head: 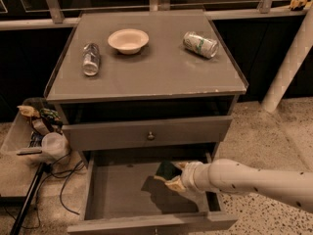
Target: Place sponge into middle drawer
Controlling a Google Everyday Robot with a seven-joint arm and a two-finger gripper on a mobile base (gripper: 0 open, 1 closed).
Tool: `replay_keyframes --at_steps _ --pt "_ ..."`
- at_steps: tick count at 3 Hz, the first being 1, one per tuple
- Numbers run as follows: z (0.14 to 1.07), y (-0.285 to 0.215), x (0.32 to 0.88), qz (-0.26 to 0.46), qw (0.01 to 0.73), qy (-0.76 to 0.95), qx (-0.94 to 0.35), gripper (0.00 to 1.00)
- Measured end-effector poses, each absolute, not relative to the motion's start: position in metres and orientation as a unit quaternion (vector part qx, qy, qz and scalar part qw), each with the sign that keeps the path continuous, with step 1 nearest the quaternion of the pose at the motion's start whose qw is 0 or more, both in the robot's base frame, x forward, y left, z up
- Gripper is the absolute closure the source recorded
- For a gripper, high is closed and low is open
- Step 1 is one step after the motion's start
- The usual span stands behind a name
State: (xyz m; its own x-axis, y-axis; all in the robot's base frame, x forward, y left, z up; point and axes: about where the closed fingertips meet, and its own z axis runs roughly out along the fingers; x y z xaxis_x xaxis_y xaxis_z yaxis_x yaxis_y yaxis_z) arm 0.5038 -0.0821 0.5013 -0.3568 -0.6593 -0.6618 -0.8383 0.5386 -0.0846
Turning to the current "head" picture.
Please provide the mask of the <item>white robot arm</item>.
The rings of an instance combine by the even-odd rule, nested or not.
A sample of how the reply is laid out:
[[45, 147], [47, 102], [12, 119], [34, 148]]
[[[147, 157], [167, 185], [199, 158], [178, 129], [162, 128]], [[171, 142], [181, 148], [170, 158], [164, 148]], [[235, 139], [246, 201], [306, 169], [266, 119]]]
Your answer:
[[220, 159], [210, 164], [164, 162], [156, 176], [177, 192], [257, 193], [313, 212], [312, 172], [259, 169]]

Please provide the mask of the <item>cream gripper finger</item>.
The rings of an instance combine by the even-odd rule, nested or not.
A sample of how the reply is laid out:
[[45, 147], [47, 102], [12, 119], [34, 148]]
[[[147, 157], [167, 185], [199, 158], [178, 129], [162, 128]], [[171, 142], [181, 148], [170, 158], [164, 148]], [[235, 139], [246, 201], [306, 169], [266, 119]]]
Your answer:
[[173, 164], [179, 169], [185, 169], [188, 162], [174, 162]]
[[181, 177], [175, 176], [171, 180], [165, 182], [165, 186], [175, 192], [185, 192], [186, 187], [183, 185]]

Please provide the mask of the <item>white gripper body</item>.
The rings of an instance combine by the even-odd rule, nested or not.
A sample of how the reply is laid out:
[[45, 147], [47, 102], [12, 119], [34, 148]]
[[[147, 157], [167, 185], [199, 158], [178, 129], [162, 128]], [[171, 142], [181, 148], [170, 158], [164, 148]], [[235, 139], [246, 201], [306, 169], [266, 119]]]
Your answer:
[[202, 192], [203, 163], [186, 163], [181, 174], [181, 181], [184, 187], [190, 191]]

